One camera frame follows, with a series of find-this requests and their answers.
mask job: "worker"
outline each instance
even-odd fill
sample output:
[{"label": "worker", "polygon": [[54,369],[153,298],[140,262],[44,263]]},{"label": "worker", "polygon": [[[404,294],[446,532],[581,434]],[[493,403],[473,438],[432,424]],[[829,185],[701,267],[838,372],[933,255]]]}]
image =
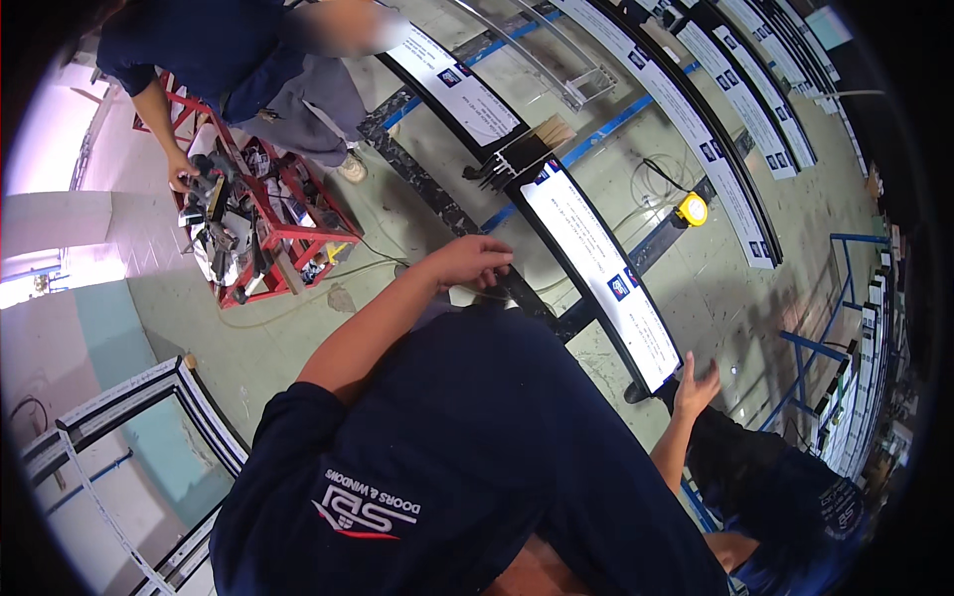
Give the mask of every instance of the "worker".
[{"label": "worker", "polygon": [[[511,249],[412,265],[264,408],[215,522],[218,594],[727,594],[630,428],[542,322],[487,305]],[[687,383],[680,401],[705,401]]]},{"label": "worker", "polygon": [[[706,403],[680,403],[686,382],[700,384],[694,366],[690,353],[683,383],[670,380],[658,393],[672,415],[652,452],[660,474],[678,493],[688,464],[703,504],[723,523],[706,542],[750,594],[827,593],[861,550],[868,519],[861,491],[775,433],[746,430]],[[714,396],[714,379],[692,395]]]},{"label": "worker", "polygon": [[364,0],[304,3],[294,10],[281,0],[129,0],[103,25],[96,64],[122,84],[156,136],[174,190],[187,192],[180,177],[198,171],[176,143],[156,66],[230,126],[358,183],[367,175],[354,151],[366,112],[336,56],[389,50],[403,41],[396,32],[406,28],[395,10]]}]

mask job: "navy blue shirt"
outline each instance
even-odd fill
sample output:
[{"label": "navy blue shirt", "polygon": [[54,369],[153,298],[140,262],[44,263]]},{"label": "navy blue shirt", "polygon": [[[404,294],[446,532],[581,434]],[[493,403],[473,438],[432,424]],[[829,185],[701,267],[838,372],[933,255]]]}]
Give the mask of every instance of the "navy blue shirt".
[{"label": "navy blue shirt", "polygon": [[136,0],[103,25],[96,65],[130,96],[160,67],[216,112],[227,93],[226,122],[254,117],[289,79],[304,54],[282,44],[281,0]]},{"label": "navy blue shirt", "polygon": [[861,492],[824,462],[788,447],[726,520],[760,542],[733,576],[754,596],[816,596],[854,562],[867,515]]},{"label": "navy blue shirt", "polygon": [[542,323],[469,308],[379,363],[346,410],[265,406],[211,542],[225,594],[477,594],[529,535],[599,594],[727,594],[627,425]]}]

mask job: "hand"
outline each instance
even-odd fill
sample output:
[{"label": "hand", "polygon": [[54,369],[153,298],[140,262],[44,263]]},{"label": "hand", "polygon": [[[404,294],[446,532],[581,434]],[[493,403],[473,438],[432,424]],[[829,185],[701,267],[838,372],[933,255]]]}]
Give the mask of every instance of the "hand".
[{"label": "hand", "polygon": [[181,149],[178,152],[167,154],[169,160],[169,186],[174,191],[189,194],[189,186],[179,179],[181,175],[198,175],[198,168],[189,161],[189,156]]},{"label": "hand", "polygon": [[682,382],[675,391],[673,415],[694,421],[721,389],[716,360],[709,362],[709,372],[702,380],[695,380],[695,356],[692,352],[687,352]]},{"label": "hand", "polygon": [[426,272],[440,290],[469,281],[483,290],[510,272],[513,249],[490,236],[464,236],[431,253],[413,268]]}]

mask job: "white sneaker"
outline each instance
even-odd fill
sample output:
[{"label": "white sneaker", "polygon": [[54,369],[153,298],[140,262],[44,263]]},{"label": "white sneaker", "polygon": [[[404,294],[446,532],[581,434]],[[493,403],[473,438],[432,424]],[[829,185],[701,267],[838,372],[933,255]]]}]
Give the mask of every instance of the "white sneaker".
[{"label": "white sneaker", "polygon": [[338,174],[352,184],[359,184],[367,178],[367,167],[360,157],[349,151],[344,163],[338,166]]}]

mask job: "stained floor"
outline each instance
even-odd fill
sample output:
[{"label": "stained floor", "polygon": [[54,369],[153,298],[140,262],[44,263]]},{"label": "stained floor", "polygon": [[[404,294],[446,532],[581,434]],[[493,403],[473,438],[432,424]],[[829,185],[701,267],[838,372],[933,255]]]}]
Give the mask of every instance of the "stained floor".
[{"label": "stained floor", "polygon": [[[449,48],[484,30],[450,3],[404,0],[398,4],[415,24]],[[498,20],[516,12],[504,0],[474,6]],[[610,56],[564,21],[566,17],[557,19],[557,26],[597,61],[622,75]],[[660,30],[652,34],[680,58],[680,66],[692,61],[669,34]],[[531,33],[527,43],[542,59],[561,64],[565,50],[556,47],[545,31]],[[350,60],[347,66],[370,111],[401,87],[375,58]],[[634,80],[620,76],[620,84],[609,96],[581,113],[572,113],[511,49],[491,54],[474,70],[531,126],[560,113],[578,131],[578,138],[645,94]],[[715,81],[703,71],[693,72],[690,78],[726,130],[737,134],[741,121]],[[795,178],[774,181],[757,150],[746,159],[778,234],[784,262],[774,271],[749,268],[716,199],[708,222],[683,234],[644,276],[677,348],[695,351],[698,360],[716,359],[724,387],[719,407],[750,427],[764,420],[795,378],[791,344],[781,340],[778,331],[816,338],[829,318],[844,264],[836,259],[828,235],[868,234],[877,212],[863,188],[858,161],[838,117],[826,115],[803,97],[790,99],[819,163]],[[292,382],[324,338],[393,279],[393,263],[358,246],[336,270],[340,277],[302,296],[285,295],[219,311],[193,257],[179,255],[186,236],[176,227],[165,158],[148,134],[131,128],[133,114],[131,101],[121,92],[93,148],[84,188],[114,191],[108,240],[116,243],[127,264],[135,306],[156,356],[163,360],[195,354],[199,373],[223,412],[251,440],[268,400]],[[474,220],[483,222],[506,203],[505,198],[479,192],[460,178],[464,165],[476,164],[427,108],[413,110],[392,132]],[[452,238],[379,155],[367,147],[362,151],[370,172],[364,183],[351,186],[335,174],[329,175],[328,183],[355,212],[370,246],[416,261]],[[681,198],[645,168],[636,170],[644,156],[659,162],[680,184],[691,186],[702,176],[701,166],[655,104],[570,168],[627,250],[660,221],[668,203]],[[494,234],[515,247],[516,266],[557,313],[579,298],[519,215]],[[876,258],[873,249],[853,247],[851,257],[856,277],[868,279]],[[863,288],[861,282],[857,288]],[[472,296],[455,291],[453,299],[465,304]],[[829,339],[856,336],[860,320],[853,315],[840,315]],[[665,407],[655,400],[636,405],[623,401],[629,374],[600,326],[591,324],[568,348],[635,436],[650,448],[669,419]],[[833,373],[822,360],[810,376],[810,386],[827,384]],[[783,420],[777,421],[778,432],[786,430]]]}]

